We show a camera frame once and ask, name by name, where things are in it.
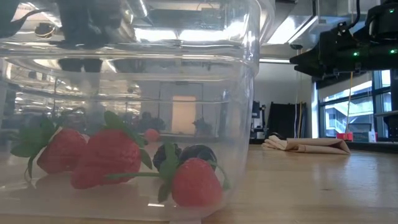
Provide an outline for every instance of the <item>strawberry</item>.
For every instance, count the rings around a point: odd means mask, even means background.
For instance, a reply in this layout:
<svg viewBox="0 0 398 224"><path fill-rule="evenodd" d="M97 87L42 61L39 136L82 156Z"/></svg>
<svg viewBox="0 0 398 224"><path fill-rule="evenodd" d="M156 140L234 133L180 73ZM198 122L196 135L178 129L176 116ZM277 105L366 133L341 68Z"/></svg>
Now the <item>strawberry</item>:
<svg viewBox="0 0 398 224"><path fill-rule="evenodd" d="M160 134L155 129L150 128L145 131L144 137L148 142L156 142L159 139Z"/></svg>
<svg viewBox="0 0 398 224"><path fill-rule="evenodd" d="M177 169L172 197L182 207L209 207L221 202L223 188L210 164L193 158Z"/></svg>
<svg viewBox="0 0 398 224"><path fill-rule="evenodd" d="M56 134L37 159L37 165L48 174L73 171L86 146L77 131L64 128Z"/></svg>
<svg viewBox="0 0 398 224"><path fill-rule="evenodd" d="M138 172L141 166L139 146L120 129L105 129L88 141L71 184L76 189L120 184L131 178L109 180L108 174Z"/></svg>

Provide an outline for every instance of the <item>red strawberry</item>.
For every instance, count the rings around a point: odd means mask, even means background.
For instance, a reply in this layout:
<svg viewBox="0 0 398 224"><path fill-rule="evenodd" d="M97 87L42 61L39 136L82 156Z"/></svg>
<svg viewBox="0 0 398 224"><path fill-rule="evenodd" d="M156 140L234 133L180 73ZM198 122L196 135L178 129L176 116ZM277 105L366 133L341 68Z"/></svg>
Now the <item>red strawberry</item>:
<svg viewBox="0 0 398 224"><path fill-rule="evenodd" d="M209 163L193 158L177 169L172 197L179 206L209 207L221 202L223 188Z"/></svg>
<svg viewBox="0 0 398 224"><path fill-rule="evenodd" d="M86 146L77 131L64 128L56 134L37 159L37 165L48 174L73 171Z"/></svg>
<svg viewBox="0 0 398 224"><path fill-rule="evenodd" d="M106 129L90 138L86 151L72 174L71 184L76 189L98 185L120 184L131 177L107 179L108 174L138 172L141 166L139 146L118 129Z"/></svg>
<svg viewBox="0 0 398 224"><path fill-rule="evenodd" d="M150 128L144 133L144 137L148 142L156 142L160 135L158 131Z"/></svg>

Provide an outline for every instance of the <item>clear plastic container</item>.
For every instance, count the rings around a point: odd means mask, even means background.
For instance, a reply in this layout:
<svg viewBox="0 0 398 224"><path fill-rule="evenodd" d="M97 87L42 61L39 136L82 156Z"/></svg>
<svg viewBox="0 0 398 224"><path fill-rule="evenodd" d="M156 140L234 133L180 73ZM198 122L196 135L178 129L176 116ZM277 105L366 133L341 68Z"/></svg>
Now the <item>clear plastic container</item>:
<svg viewBox="0 0 398 224"><path fill-rule="evenodd" d="M197 220L228 202L269 0L3 1L0 12L0 213Z"/></svg>

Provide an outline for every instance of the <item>dark berry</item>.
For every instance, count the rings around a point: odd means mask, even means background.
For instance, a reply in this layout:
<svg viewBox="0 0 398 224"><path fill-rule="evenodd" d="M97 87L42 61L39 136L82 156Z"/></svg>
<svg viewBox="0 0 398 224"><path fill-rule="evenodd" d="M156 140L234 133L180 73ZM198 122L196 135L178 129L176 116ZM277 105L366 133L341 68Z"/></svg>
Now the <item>dark berry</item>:
<svg viewBox="0 0 398 224"><path fill-rule="evenodd" d="M214 154L213 150L205 145L194 145L186 147L179 157L180 165L191 158L199 158L203 159L204 161L213 161L217 163L217 157Z"/></svg>
<svg viewBox="0 0 398 224"><path fill-rule="evenodd" d="M177 144L174 144L175 146L175 155L177 157L180 156L181 154L181 149L178 147ZM159 171L160 170L160 165L162 164L163 161L166 160L166 151L165 151L165 145L161 145L158 149L157 152L152 160L152 162L154 163L154 166L156 167L156 169Z"/></svg>

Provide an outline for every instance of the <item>wooden countertop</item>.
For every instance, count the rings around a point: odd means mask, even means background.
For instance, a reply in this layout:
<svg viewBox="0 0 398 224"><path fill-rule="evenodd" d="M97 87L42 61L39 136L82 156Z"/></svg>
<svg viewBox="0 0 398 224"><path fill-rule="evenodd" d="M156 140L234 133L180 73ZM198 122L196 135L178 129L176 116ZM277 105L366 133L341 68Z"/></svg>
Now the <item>wooden countertop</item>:
<svg viewBox="0 0 398 224"><path fill-rule="evenodd" d="M0 216L12 224L143 222ZM229 206L203 223L398 223L398 156L296 154L251 146Z"/></svg>

